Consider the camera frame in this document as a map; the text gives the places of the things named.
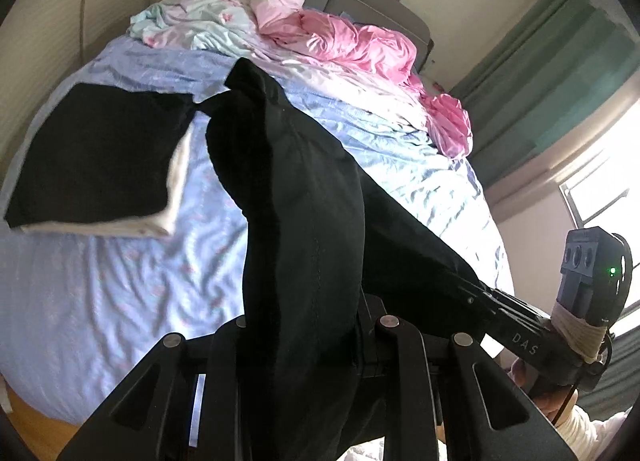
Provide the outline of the right hand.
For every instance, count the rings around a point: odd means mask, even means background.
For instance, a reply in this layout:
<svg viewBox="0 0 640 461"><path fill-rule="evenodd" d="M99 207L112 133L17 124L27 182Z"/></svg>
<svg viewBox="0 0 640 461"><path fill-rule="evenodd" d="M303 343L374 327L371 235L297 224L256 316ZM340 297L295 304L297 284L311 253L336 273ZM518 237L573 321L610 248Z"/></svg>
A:
<svg viewBox="0 0 640 461"><path fill-rule="evenodd" d="M526 365L522 359L516 359L511 365L509 375L511 380L523 389L526 383ZM530 397L538 409L555 426L560 427L572 415L578 400L577 389L570 386L558 387L552 392L543 393L537 397Z"/></svg>

